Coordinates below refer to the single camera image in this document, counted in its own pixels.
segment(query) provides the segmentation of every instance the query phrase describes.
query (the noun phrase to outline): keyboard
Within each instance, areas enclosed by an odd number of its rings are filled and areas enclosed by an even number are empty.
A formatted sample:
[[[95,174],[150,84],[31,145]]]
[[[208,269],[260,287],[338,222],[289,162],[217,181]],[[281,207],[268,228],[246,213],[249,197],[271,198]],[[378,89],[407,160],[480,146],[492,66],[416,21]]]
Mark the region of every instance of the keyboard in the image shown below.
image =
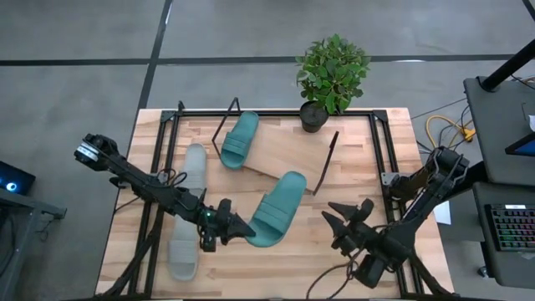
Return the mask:
[[[486,205],[499,251],[535,252],[535,205]]]

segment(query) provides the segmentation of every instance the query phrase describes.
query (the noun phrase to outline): gray slide sandal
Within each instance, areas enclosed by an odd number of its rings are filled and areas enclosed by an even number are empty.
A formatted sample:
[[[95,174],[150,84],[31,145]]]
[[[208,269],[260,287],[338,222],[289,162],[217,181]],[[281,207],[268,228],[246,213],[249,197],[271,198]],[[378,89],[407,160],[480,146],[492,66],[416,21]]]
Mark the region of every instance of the gray slide sandal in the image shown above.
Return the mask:
[[[194,196],[200,196],[206,188],[206,150],[201,144],[192,144],[186,151],[182,170],[187,173],[180,184]],[[171,275],[181,281],[195,277],[198,263],[199,237],[196,225],[175,216],[175,229],[169,241],[168,266]]]

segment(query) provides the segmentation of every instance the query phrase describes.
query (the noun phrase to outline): wooden board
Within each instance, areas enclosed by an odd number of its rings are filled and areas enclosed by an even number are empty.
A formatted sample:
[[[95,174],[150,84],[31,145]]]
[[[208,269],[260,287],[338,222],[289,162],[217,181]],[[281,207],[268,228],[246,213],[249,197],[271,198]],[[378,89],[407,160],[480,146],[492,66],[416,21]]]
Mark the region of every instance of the wooden board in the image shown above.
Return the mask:
[[[150,169],[160,110],[141,110],[136,121],[129,161],[144,171]],[[388,109],[390,130],[395,144],[400,172],[413,172],[421,167],[414,132],[407,109]],[[202,143],[208,153],[206,203],[216,206],[227,197],[232,210],[248,221],[262,194],[270,191],[276,179],[249,169],[229,171],[218,160],[211,137],[220,117],[181,118],[175,148],[174,168],[180,169],[186,148]],[[233,127],[229,118],[224,126]],[[282,129],[298,131],[300,121],[291,117],[266,117],[262,122]],[[287,236],[276,246],[256,248],[243,239],[234,239],[227,246],[217,246],[216,253],[200,252],[199,268],[191,282],[177,282],[167,270],[167,244],[173,228],[173,218],[166,215],[155,273],[153,298],[304,298],[312,281],[327,268],[345,263],[346,258],[330,247],[333,233],[321,216],[329,209],[327,202],[360,204],[366,197],[374,201],[375,209],[368,218],[371,226],[384,224],[385,211],[368,119],[334,117],[315,137],[329,143],[335,131],[340,132],[324,183],[316,196],[305,195]],[[383,157],[387,160],[382,129],[379,128]],[[117,206],[134,196],[131,191],[120,193]],[[120,276],[135,250],[142,202],[134,202],[113,219],[100,271],[97,293],[104,292]],[[431,274],[446,289],[452,291],[450,274],[433,215],[417,232],[416,250]],[[140,277],[145,279],[146,261]],[[410,274],[405,269],[410,284]],[[339,269],[322,279],[311,297],[326,298],[344,281]],[[375,289],[350,281],[338,298],[393,298],[399,296],[395,275],[385,273]]]
[[[217,136],[216,145],[220,150],[229,130],[232,128],[222,130]],[[326,141],[324,135],[307,133],[300,126],[270,125],[262,119],[243,165],[277,179],[288,171],[299,172],[307,179],[307,190],[314,191],[330,150],[331,141]]]

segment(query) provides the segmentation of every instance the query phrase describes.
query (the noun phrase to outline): blue light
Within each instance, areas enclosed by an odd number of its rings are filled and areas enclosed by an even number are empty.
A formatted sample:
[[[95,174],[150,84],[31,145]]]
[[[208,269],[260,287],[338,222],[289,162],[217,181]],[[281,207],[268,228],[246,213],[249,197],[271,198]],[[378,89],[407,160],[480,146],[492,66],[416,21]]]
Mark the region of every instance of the blue light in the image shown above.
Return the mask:
[[[17,184],[13,183],[13,182],[10,182],[6,185],[6,189],[10,192],[13,192],[13,191],[16,191],[17,190]]]

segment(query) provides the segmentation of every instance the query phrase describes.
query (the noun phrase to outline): green leaves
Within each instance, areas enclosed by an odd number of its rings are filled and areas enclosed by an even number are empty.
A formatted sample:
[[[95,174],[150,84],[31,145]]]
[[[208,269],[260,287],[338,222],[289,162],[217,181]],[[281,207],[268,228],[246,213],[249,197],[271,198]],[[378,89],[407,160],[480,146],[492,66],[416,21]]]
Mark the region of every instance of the green leaves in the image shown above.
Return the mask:
[[[369,71],[371,57],[338,34],[312,42],[304,56],[295,58],[297,83],[303,88],[301,97],[317,101],[330,114],[346,110],[353,97],[361,97],[361,79]]]

